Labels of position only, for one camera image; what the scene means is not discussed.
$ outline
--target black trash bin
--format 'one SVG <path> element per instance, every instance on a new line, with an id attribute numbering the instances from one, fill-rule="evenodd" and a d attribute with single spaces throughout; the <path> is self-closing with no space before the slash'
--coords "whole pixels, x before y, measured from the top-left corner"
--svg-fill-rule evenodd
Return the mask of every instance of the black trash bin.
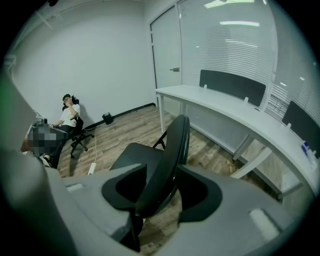
<path id="1" fill-rule="evenodd" d="M 105 124 L 106 125 L 110 125 L 114 119 L 112 118 L 111 114 L 110 113 L 105 113 L 102 115 L 102 118 L 103 120 L 105 121 Z"/>

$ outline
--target black hair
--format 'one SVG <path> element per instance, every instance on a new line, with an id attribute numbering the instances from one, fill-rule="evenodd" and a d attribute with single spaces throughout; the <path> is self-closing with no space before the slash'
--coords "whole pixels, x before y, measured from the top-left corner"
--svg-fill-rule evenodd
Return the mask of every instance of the black hair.
<path id="1" fill-rule="evenodd" d="M 63 98 L 62 98 L 62 100 L 64 101 L 64 100 L 65 100 L 65 98 L 68 98 L 68 97 L 69 97 L 69 98 L 71 98 L 70 94 L 66 94 L 66 95 L 64 95 L 64 96 L 63 96 Z"/>

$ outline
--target tabletop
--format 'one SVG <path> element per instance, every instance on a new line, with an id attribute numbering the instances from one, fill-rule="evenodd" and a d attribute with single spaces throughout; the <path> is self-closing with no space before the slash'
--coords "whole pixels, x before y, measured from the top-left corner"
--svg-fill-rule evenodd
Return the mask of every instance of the tabletop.
<path id="1" fill-rule="evenodd" d="M 278 149 L 298 169 L 314 194 L 318 195 L 319 168 L 312 170 L 301 149 L 302 140 L 271 115 L 257 110 L 255 106 L 239 98 L 199 86 L 177 85 L 155 91 L 221 113 L 254 131 Z"/>

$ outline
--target door frame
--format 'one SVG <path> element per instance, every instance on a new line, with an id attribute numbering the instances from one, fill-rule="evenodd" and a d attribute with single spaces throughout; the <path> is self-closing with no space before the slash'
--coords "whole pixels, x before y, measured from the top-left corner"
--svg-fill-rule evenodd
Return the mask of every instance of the door frame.
<path id="1" fill-rule="evenodd" d="M 180 27 L 180 19 L 179 19 L 179 10 L 178 10 L 178 2 L 180 0 L 176 0 L 170 5 L 168 5 L 164 10 L 162 10 L 155 18 L 153 18 L 150 22 L 148 22 L 148 37 L 149 37 L 149 45 L 150 45 L 150 50 L 151 50 L 151 58 L 152 58 L 152 63 L 153 63 L 153 68 L 152 68 L 152 76 L 153 76 L 153 86 L 154 90 L 157 89 L 157 79 L 156 79 L 156 70 L 155 70 L 155 59 L 154 59 L 154 43 L 152 41 L 152 30 L 151 30 L 151 24 L 155 22 L 160 16 L 162 16 L 164 13 L 169 11 L 171 8 L 174 8 L 175 10 L 175 16 L 176 16 L 176 22 L 178 25 L 178 30 L 179 30 L 179 40 L 180 40 L 180 83 L 182 84 L 182 41 L 181 41 L 181 27 Z M 156 98 L 156 106 L 159 106 L 158 103 L 158 97 L 156 91 L 154 91 L 154 95 Z"/>

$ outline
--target long white table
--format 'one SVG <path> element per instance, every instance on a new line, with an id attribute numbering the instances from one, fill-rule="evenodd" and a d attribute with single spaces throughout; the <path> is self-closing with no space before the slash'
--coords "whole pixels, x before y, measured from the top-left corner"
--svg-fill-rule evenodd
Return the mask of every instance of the long white table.
<path id="1" fill-rule="evenodd" d="M 287 126 L 269 114 L 259 111 L 250 103 L 211 89 L 177 85 L 155 90 L 158 93 L 161 131 L 165 132 L 164 97 L 180 102 L 180 114 L 185 114 L 186 105 L 194 105 L 213 111 L 221 118 L 237 122 L 247 129 L 250 137 L 261 142 L 264 147 L 251 161 L 237 170 L 232 177 L 241 178 L 257 167 L 271 152 L 275 153 L 296 175 L 304 186 L 308 186 L 317 196 L 320 188 L 319 167 L 312 169 L 308 158 L 301 149 L 302 140 Z"/>

